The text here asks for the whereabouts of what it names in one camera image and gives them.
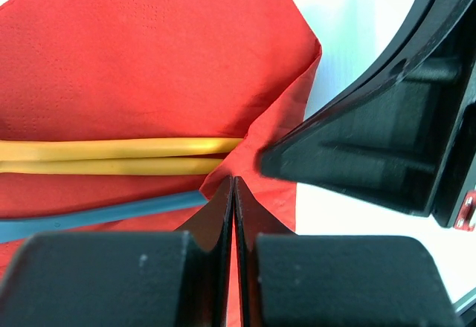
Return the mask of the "yellow plastic spoon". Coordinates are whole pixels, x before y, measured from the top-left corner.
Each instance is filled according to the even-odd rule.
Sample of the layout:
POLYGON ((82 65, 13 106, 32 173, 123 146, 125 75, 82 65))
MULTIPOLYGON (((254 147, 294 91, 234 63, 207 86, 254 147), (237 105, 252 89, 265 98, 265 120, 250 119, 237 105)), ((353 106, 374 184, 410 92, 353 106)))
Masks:
POLYGON ((2 173, 30 175, 204 175, 216 158, 123 158, 80 161, 2 161, 2 173))

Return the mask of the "blue plastic knife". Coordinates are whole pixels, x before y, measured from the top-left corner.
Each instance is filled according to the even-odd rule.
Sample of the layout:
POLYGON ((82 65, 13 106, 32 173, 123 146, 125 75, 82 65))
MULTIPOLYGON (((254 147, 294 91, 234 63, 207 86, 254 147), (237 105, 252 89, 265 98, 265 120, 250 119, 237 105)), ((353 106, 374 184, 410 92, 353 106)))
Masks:
POLYGON ((131 201, 75 213, 1 220, 1 243, 26 239, 36 233, 70 230, 96 224, 168 213, 203 206, 208 200, 198 190, 131 201))

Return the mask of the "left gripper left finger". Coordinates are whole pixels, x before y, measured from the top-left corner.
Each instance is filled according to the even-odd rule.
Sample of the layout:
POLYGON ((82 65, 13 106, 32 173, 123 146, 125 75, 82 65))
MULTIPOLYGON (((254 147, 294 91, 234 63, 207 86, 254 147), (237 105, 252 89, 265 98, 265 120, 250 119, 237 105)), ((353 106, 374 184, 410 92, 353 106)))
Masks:
POLYGON ((234 181, 171 232, 42 233, 1 284, 3 326, 224 326, 234 181))

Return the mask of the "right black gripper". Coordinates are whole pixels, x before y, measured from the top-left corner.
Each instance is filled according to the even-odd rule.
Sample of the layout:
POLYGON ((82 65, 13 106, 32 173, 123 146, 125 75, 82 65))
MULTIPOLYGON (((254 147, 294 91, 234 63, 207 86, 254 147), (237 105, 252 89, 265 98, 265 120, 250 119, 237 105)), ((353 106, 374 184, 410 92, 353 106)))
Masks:
POLYGON ((260 171, 473 230, 475 0, 414 0, 376 61, 260 171))

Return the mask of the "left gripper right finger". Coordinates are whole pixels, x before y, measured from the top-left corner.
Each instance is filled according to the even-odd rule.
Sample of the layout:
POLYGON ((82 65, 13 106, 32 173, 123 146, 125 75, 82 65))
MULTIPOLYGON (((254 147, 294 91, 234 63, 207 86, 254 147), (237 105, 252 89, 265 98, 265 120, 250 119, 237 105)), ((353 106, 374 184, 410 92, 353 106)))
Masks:
POLYGON ((460 326, 431 254, 407 236, 300 236, 234 180, 244 326, 460 326))

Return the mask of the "yellow plastic fork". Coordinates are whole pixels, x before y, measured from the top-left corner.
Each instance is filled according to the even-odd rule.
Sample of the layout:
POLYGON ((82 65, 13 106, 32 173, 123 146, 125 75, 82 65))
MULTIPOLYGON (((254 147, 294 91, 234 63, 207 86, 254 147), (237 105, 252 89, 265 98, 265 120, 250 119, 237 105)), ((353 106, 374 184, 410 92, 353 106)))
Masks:
POLYGON ((89 141, 1 142, 2 161, 80 161, 115 158, 168 158, 232 151, 241 138, 169 137, 89 141))

